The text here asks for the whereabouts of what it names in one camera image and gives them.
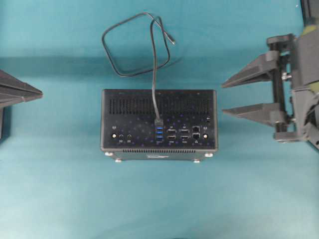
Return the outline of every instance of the teal surface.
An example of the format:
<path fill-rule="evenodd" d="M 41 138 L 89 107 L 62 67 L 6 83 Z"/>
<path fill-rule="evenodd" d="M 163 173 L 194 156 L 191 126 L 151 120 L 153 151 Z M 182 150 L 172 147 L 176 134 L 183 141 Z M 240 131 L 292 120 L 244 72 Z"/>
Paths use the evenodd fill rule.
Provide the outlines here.
<path fill-rule="evenodd" d="M 99 149 L 102 89 L 151 87 L 151 74 L 115 75 L 100 40 L 141 11 L 177 42 L 158 89 L 218 92 L 220 150 L 201 164 L 116 164 Z M 299 0 L 1 0 L 0 68 L 44 98 L 6 110 L 0 238 L 319 238 L 318 153 L 221 112 L 272 101 L 269 83 L 220 85 L 267 51 L 267 37 L 302 27 Z M 152 64 L 148 28 L 140 18 L 110 32 L 124 70 Z"/>

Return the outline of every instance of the air vent slot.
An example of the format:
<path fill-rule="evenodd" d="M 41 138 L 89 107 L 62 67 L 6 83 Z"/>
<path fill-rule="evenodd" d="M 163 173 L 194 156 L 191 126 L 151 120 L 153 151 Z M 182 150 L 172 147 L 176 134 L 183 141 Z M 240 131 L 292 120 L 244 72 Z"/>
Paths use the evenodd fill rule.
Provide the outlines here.
<path fill-rule="evenodd" d="M 187 149 L 123 149 L 124 153 L 196 153 L 196 150 Z"/>
<path fill-rule="evenodd" d="M 208 99 L 158 99 L 160 114 L 207 115 L 213 107 Z M 111 115 L 154 115 L 151 98 L 144 99 L 109 99 Z"/>

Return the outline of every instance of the ethernet port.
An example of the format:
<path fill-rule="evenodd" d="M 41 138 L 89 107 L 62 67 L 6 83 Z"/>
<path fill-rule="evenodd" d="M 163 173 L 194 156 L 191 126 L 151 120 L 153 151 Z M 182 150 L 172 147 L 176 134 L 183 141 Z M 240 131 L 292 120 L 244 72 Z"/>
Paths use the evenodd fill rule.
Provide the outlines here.
<path fill-rule="evenodd" d="M 193 127 L 193 132 L 198 133 L 198 132 L 199 132 L 199 126 L 194 126 L 194 127 Z"/>
<path fill-rule="evenodd" d="M 200 135 L 198 133 L 193 133 L 193 139 L 198 140 Z"/>

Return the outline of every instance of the black object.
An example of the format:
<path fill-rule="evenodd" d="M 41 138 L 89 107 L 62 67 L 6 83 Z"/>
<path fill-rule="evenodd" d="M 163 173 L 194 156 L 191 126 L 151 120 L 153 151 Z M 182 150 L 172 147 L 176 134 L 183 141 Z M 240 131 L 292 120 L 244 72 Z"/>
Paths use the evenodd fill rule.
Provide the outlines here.
<path fill-rule="evenodd" d="M 101 150 L 117 161 L 193 160 L 218 149 L 214 90 L 157 90 L 163 126 L 156 127 L 151 90 L 104 90 Z"/>
<path fill-rule="evenodd" d="M 305 26 L 314 24 L 319 18 L 319 1 L 318 0 L 301 0 L 303 18 Z"/>
<path fill-rule="evenodd" d="M 42 98 L 42 92 L 0 70 L 0 138 L 4 107 Z"/>

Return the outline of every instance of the hdmi port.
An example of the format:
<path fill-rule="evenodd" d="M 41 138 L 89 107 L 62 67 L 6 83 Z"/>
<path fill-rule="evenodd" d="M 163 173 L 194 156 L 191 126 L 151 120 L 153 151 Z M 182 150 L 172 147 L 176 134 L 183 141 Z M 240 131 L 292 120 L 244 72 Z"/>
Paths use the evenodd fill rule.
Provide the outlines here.
<path fill-rule="evenodd" d="M 176 133 L 176 129 L 169 128 L 169 129 L 167 130 L 167 132 L 168 132 L 168 133 Z"/>
<path fill-rule="evenodd" d="M 175 135 L 169 135 L 167 136 L 168 139 L 176 139 L 176 136 Z"/>
<path fill-rule="evenodd" d="M 181 133 L 189 133 L 189 130 L 188 129 L 181 129 L 180 132 Z"/>

